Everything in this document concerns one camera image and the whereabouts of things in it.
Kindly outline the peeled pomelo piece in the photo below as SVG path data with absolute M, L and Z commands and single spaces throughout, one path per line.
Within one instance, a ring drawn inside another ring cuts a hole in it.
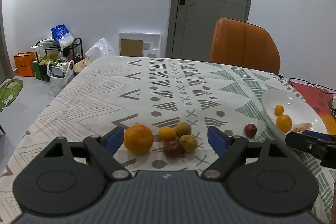
M 311 123 L 299 123 L 294 125 L 291 130 L 296 133 L 301 133 L 305 130 L 311 130 L 311 128 L 312 128 Z

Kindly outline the large orange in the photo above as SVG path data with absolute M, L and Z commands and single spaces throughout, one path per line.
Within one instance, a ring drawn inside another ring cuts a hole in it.
M 283 132 L 288 133 L 292 128 L 292 120 L 290 116 L 282 114 L 276 119 L 276 126 Z
M 134 124 L 124 133 L 123 144 L 134 155 L 145 155 L 151 149 L 154 136 L 150 128 L 143 124 Z

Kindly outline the tiny orange kumquat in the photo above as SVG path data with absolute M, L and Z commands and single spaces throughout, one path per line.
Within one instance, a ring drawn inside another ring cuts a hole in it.
M 282 105 L 276 105 L 274 108 L 274 114 L 280 116 L 284 113 L 284 107 Z

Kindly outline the green lime back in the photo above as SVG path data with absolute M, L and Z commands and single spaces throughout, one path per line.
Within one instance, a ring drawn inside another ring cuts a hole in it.
M 191 126 L 187 122 L 179 122 L 175 126 L 175 131 L 177 136 L 180 138 L 183 135 L 190 135 L 191 133 Z

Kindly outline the green lime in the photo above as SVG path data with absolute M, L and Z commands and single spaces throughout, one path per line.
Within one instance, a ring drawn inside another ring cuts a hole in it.
M 179 144 L 187 153 L 192 153 L 198 147 L 198 141 L 191 135 L 182 135 L 179 138 Z
M 187 122 L 179 122 L 175 126 L 175 131 L 177 136 L 180 138 L 183 135 L 190 135 L 191 133 L 191 126 Z

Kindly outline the small mandarin orange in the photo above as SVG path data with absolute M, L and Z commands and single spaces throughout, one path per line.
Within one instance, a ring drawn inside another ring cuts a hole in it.
M 159 138 L 161 141 L 167 142 L 177 139 L 177 132 L 174 128 L 164 127 L 158 131 Z

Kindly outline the lone red apple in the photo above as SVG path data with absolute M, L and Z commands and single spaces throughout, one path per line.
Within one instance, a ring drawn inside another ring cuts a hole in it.
M 254 138 L 257 134 L 257 127 L 252 123 L 246 125 L 244 128 L 244 134 L 248 138 Z

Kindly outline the green lime front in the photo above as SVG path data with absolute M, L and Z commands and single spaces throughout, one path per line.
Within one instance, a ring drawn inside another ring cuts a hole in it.
M 192 153 L 198 147 L 198 141 L 191 135 L 182 135 L 179 138 L 179 144 L 187 153 Z

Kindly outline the white bag of items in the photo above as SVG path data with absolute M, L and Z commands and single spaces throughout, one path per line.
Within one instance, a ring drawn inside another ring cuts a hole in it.
M 47 64 L 47 75 L 50 78 L 50 93 L 57 96 L 66 85 L 74 78 L 74 61 L 58 62 L 56 65 L 52 61 Z

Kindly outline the clear plastic bag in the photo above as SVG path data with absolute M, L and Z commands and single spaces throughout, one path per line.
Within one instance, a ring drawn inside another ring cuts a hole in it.
M 102 38 L 97 41 L 90 49 L 85 53 L 86 57 L 90 58 L 91 61 L 97 60 L 100 57 L 105 56 L 117 56 L 113 47 L 107 42 L 106 39 Z

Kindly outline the orange leather chair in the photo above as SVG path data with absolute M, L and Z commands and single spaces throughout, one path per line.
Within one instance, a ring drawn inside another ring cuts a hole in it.
M 228 18 L 216 23 L 210 61 L 276 75 L 281 65 L 276 44 L 264 28 Z

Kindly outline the green floor mat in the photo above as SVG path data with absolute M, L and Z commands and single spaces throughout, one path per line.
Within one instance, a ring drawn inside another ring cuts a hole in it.
M 8 107 L 13 103 L 13 101 L 17 98 L 22 88 L 23 88 L 23 81 L 20 79 L 8 80 L 4 85 L 1 86 L 1 97 L 0 97 L 1 112 L 3 112 L 4 108 Z

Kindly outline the black metal rack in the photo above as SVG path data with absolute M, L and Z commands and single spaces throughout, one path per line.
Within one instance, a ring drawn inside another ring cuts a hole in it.
M 56 64 L 57 61 L 72 60 L 78 63 L 84 59 L 83 41 L 80 37 L 74 38 L 73 42 L 64 49 L 61 49 L 60 45 L 52 38 L 39 40 L 31 49 L 36 55 L 36 65 L 40 73 L 39 78 L 43 81 L 49 81 L 46 72 L 49 61 L 54 64 Z

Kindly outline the orange box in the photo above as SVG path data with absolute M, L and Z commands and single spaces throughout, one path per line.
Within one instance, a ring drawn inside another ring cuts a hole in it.
M 14 62 L 18 76 L 34 77 L 33 61 L 35 60 L 34 52 L 21 52 L 14 55 Z

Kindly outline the blue white plastic bag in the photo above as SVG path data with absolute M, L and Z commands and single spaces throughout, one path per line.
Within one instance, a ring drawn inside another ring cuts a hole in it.
M 52 38 L 58 44 L 61 50 L 64 50 L 66 47 L 70 46 L 75 39 L 64 24 L 59 24 L 52 27 L 51 34 Z

